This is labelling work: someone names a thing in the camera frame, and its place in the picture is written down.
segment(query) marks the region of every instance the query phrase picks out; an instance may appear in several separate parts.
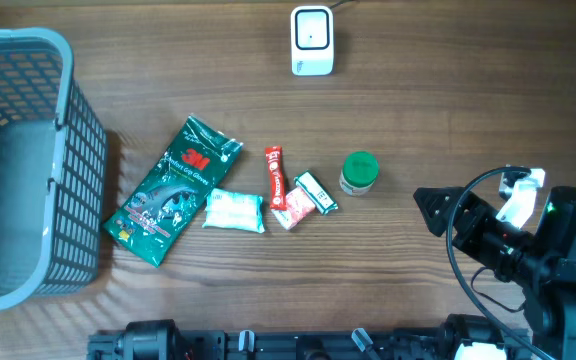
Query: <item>red stick packet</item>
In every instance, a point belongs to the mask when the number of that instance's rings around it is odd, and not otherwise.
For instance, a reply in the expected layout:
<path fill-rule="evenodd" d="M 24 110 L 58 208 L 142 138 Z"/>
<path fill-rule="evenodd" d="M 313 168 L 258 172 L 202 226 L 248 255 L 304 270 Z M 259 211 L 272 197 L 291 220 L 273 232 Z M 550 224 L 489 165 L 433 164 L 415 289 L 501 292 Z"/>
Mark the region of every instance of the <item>red stick packet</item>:
<path fill-rule="evenodd" d="M 287 210 L 286 185 L 284 174 L 281 172 L 281 146 L 266 148 L 266 162 L 268 176 L 270 176 L 270 209 Z"/>

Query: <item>wooden table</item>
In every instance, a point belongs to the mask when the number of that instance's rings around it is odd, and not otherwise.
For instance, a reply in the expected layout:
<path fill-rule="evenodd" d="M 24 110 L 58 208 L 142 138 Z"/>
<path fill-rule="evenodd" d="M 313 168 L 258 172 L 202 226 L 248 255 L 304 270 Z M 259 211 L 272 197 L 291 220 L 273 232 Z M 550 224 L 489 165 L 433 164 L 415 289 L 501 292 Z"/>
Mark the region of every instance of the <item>wooden table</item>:
<path fill-rule="evenodd" d="M 263 235 L 202 229 L 199 213 L 159 269 L 104 235 L 99 278 L 85 291 L 0 313 L 0 359 L 81 359 L 89 334 L 134 320 L 351 330 L 437 326 L 449 313 L 477 313 L 412 193 L 463 185 L 506 163 L 540 166 L 539 215 L 550 187 L 576 186 L 576 3 L 347 4 L 335 15 L 335 74 L 316 78 L 290 71 L 293 7 L 0 10 L 0 27 L 47 26 L 70 41 L 75 76 L 110 139 L 106 216 L 191 112 L 245 143 L 223 188 L 267 198 L 263 149 L 283 145 L 288 177 L 312 169 L 341 206 L 292 232 L 266 211 Z M 338 185 L 356 150 L 381 165 L 361 198 Z M 477 192 L 499 206 L 496 187 Z M 460 260 L 468 277 L 478 268 Z M 522 301 L 519 288 L 491 277 L 479 287 Z"/>

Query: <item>3m logo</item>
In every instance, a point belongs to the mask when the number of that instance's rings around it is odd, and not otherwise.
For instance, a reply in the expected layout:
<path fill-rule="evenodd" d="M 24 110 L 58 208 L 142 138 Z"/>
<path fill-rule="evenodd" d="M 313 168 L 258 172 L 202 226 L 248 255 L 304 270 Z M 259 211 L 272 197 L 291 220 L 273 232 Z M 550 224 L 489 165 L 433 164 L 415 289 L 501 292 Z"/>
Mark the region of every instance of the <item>3m logo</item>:
<path fill-rule="evenodd" d="M 195 149 L 188 149 L 185 154 L 181 155 L 181 160 L 201 171 L 203 171 L 206 166 L 210 164 L 210 158 L 204 157 Z"/>

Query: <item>basket bottom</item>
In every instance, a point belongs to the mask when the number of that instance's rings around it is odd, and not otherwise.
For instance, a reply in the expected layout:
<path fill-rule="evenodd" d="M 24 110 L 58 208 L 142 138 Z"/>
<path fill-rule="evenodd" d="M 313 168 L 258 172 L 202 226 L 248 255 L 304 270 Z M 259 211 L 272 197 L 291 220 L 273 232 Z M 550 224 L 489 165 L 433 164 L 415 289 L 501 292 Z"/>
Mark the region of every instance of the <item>basket bottom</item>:
<path fill-rule="evenodd" d="M 50 120 L 12 122 L 0 131 L 0 295 L 37 267 L 55 134 Z"/>

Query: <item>small snack packet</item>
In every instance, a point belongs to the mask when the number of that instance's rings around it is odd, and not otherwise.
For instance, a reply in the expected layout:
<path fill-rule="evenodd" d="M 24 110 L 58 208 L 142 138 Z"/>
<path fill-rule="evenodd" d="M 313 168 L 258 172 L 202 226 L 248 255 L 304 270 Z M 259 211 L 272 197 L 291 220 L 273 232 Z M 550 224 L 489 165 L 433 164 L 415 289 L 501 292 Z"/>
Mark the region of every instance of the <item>small snack packet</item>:
<path fill-rule="evenodd" d="M 295 183 L 298 187 L 304 189 L 310 200 L 317 206 L 317 210 L 323 215 L 339 209 L 335 199 L 324 189 L 317 178 L 310 173 L 310 170 L 306 170 L 306 172 L 297 176 Z"/>
<path fill-rule="evenodd" d="M 288 210 L 271 210 L 281 226 L 290 230 L 297 225 L 306 215 L 315 210 L 315 204 L 310 201 L 306 192 L 298 187 L 286 195 Z"/>
<path fill-rule="evenodd" d="M 270 209 L 286 210 L 286 183 L 281 172 L 281 146 L 266 148 L 268 176 L 270 176 Z"/>
<path fill-rule="evenodd" d="M 224 229 L 239 229 L 263 233 L 259 195 L 233 193 L 214 189 L 206 205 L 206 222 L 202 227 L 214 226 Z"/>
<path fill-rule="evenodd" d="M 190 115 L 161 159 L 104 228 L 118 243 L 159 267 L 242 146 Z"/>

